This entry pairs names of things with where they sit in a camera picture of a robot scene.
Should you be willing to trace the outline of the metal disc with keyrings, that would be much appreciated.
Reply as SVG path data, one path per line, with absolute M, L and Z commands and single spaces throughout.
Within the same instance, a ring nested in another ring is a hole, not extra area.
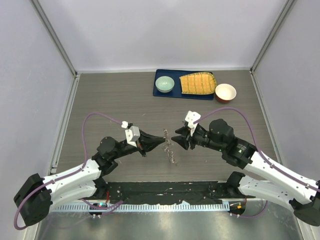
M 171 164 L 177 165 L 178 162 L 175 159 L 174 151 L 173 151 L 173 143 L 170 137 L 170 134 L 166 128 L 163 129 L 163 139 L 164 139 L 164 144 L 163 144 L 163 150 L 167 155 L 168 161 Z

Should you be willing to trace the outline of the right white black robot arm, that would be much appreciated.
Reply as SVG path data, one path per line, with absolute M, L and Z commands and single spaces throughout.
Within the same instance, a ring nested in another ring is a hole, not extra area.
M 175 133 L 172 140 L 185 150 L 201 146 L 219 151 L 228 164 L 266 180 L 233 173 L 225 186 L 230 197 L 242 194 L 262 198 L 290 210 L 306 224 L 320 225 L 320 183 L 293 172 L 258 151 L 255 145 L 236 137 L 234 129 L 223 119 L 213 120 L 208 129 L 185 122 Z

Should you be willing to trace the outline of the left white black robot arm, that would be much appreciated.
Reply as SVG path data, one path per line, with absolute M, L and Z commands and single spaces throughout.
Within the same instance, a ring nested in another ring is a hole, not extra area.
M 165 142 L 164 137 L 147 134 L 135 126 L 127 129 L 125 135 L 123 141 L 104 137 L 95 155 L 69 170 L 45 177 L 38 173 L 30 175 L 13 198 L 17 206 L 14 227 L 24 229 L 18 225 L 18 217 L 29 227 L 66 203 L 89 197 L 102 199 L 107 192 L 103 177 L 118 166 L 116 159 L 135 152 L 144 157 Z

